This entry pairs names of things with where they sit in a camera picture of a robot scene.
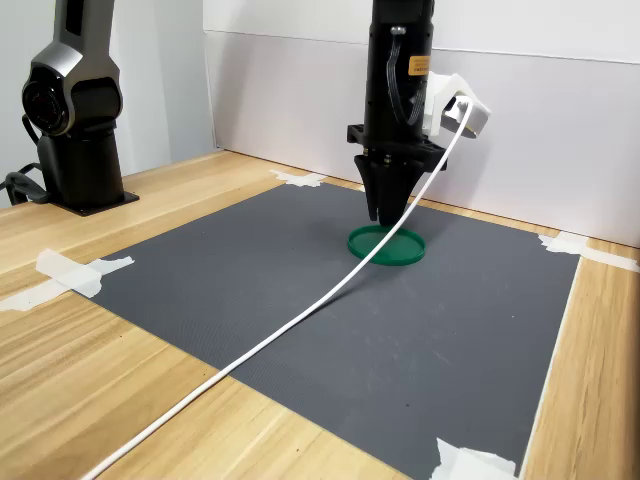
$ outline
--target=orange label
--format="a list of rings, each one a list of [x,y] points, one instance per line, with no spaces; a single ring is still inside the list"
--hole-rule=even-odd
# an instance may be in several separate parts
[[[411,57],[409,59],[409,75],[415,77],[429,73],[431,57]]]

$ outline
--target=white backdrop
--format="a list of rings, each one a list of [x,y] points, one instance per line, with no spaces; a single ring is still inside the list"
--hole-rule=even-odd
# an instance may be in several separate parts
[[[204,29],[367,43],[372,0],[204,0]],[[637,0],[438,0],[433,46],[640,62]]]
[[[432,68],[494,115],[426,196],[640,246],[640,2],[476,3],[437,3]],[[219,146],[359,181],[370,5],[205,0]]]

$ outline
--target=robot end effector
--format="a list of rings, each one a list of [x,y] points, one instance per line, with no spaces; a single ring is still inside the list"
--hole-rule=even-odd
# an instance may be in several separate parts
[[[434,0],[373,2],[365,122],[349,126],[347,141],[364,147],[355,163],[369,217],[382,226],[400,219],[422,174],[444,155],[429,136],[455,132],[469,101],[465,137],[476,138],[491,114],[459,75],[429,72],[433,11]]]

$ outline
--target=white wall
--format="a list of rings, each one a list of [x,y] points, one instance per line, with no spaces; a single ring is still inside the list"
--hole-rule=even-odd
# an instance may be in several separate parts
[[[436,5],[432,68],[464,76],[494,115],[478,140],[461,140],[427,197],[640,246],[640,2],[606,12],[537,2],[550,18],[531,2],[447,2]],[[219,145],[359,181],[346,127],[364,116],[370,4],[205,0],[205,28],[219,30],[207,32]]]
[[[368,41],[372,0],[204,0],[204,29]],[[637,0],[437,0],[437,49],[640,62]]]
[[[0,7],[0,177],[37,161],[20,117],[31,59],[53,36],[55,0]],[[202,32],[202,0],[116,0],[111,55],[124,109],[116,141],[124,175],[215,149]],[[0,207],[8,206],[0,192]]]

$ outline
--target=white cable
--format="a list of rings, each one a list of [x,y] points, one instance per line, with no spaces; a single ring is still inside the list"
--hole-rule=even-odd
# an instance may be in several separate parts
[[[340,281],[340,283],[338,283],[335,287],[333,287],[331,290],[329,290],[329,292],[327,292],[327,294],[324,297],[322,297],[316,303],[311,305],[309,308],[307,308],[304,312],[302,312],[296,318],[294,318],[293,320],[291,320],[289,323],[285,324],[284,326],[280,327],[279,330],[277,330],[276,332],[272,333],[268,338],[266,338],[265,340],[260,342],[258,345],[253,347],[251,350],[249,350],[247,353],[242,355],[240,358],[238,358],[234,362],[232,362],[229,365],[227,365],[225,368],[220,370],[216,375],[211,377],[209,380],[204,382],[202,385],[200,385],[198,388],[196,388],[189,395],[187,395],[182,400],[180,400],[178,403],[176,403],[171,408],[171,410],[166,412],[164,415],[162,415],[160,418],[158,418],[155,422],[153,422],[151,425],[149,425],[147,428],[145,428],[143,431],[141,431],[138,435],[133,437],[126,444],[124,444],[122,447],[120,447],[118,450],[116,450],[111,455],[109,455],[107,458],[105,458],[102,462],[100,462],[96,467],[93,468],[93,470],[91,470],[84,477],[82,477],[82,480],[93,480],[96,477],[98,477],[98,475],[103,473],[107,468],[109,468],[111,465],[113,465],[115,462],[117,462],[122,457],[124,457],[127,453],[129,453],[131,450],[133,450],[137,445],[139,445],[143,440],[145,440],[147,437],[149,437],[158,428],[160,428],[162,425],[164,425],[169,420],[171,420],[183,408],[185,408],[187,405],[189,405],[191,402],[193,402],[196,398],[198,398],[204,392],[209,390],[211,387],[213,387],[216,383],[218,383],[224,377],[229,375],[229,373],[231,373],[231,371],[233,371],[236,367],[242,365],[244,362],[249,360],[251,357],[253,357],[256,353],[258,353],[264,347],[266,347],[271,342],[273,342],[275,339],[277,339],[278,337],[283,335],[287,330],[293,328],[295,325],[297,325],[302,320],[304,320],[309,315],[311,315],[314,311],[316,311],[319,307],[321,307],[327,300],[329,300],[333,295],[335,295],[336,292],[338,292],[338,290],[340,290],[342,287],[344,287],[349,282],[349,280],[351,280],[353,277],[355,277],[357,275],[357,273],[360,270],[362,270],[362,268],[367,263],[369,263],[369,260],[371,260],[375,256],[375,254],[378,253],[378,251],[380,251],[380,249],[398,231],[398,229],[402,226],[402,224],[409,217],[409,215],[411,215],[411,212],[413,212],[413,210],[416,208],[416,205],[418,205],[418,202],[420,201],[420,199],[424,195],[424,192],[427,191],[427,188],[429,188],[429,185],[431,185],[431,182],[433,182],[433,179],[436,177],[438,172],[442,169],[442,166],[444,165],[444,162],[447,161],[447,158],[449,157],[449,154],[451,153],[451,150],[453,149],[453,147],[455,146],[456,142],[460,138],[460,135],[462,134],[462,131],[464,130],[464,128],[467,125],[467,122],[469,121],[469,116],[471,115],[471,110],[472,109],[473,109],[473,102],[471,101],[471,99],[469,99],[468,100],[467,111],[464,114],[464,118],[462,119],[462,122],[460,123],[460,127],[458,128],[458,131],[454,135],[453,140],[451,140],[451,143],[449,144],[449,147],[444,152],[444,155],[440,159],[440,162],[438,163],[436,168],[433,170],[433,173],[429,176],[429,179],[427,180],[427,183],[424,184],[424,186],[422,187],[422,189],[420,190],[418,195],[416,195],[416,198],[413,200],[413,202],[411,202],[411,205],[409,205],[409,208],[407,208],[407,211],[404,212],[402,217],[400,217],[400,220],[398,220],[398,223],[396,223],[394,225],[394,227],[391,230],[389,230],[389,232],[382,239],[382,241],[380,241],[380,243],[373,250],[371,250],[371,253],[369,253],[369,255],[367,255],[358,264],[358,266],[351,271],[351,273],[349,273],[349,275],[344,277]]]

